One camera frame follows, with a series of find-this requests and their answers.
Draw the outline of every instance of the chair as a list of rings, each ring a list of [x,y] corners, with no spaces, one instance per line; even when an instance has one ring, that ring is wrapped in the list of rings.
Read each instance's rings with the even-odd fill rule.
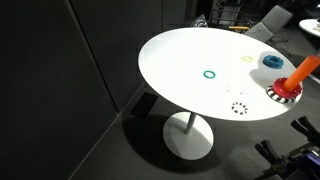
[[[289,22],[292,16],[292,13],[281,6],[276,5],[258,24],[246,31],[244,35],[250,36],[262,42],[267,42],[271,40]]]

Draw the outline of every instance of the blue object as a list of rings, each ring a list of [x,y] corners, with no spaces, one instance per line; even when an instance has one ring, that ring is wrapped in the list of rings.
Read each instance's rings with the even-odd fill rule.
[[[268,55],[263,58],[263,64],[271,68],[281,69],[283,60],[277,56]]]

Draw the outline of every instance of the table pedestal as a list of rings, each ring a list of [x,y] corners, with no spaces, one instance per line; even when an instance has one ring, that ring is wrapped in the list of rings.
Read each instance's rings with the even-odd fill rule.
[[[209,124],[190,112],[172,115],[164,124],[163,139],[173,154],[187,160],[207,155],[214,141]]]

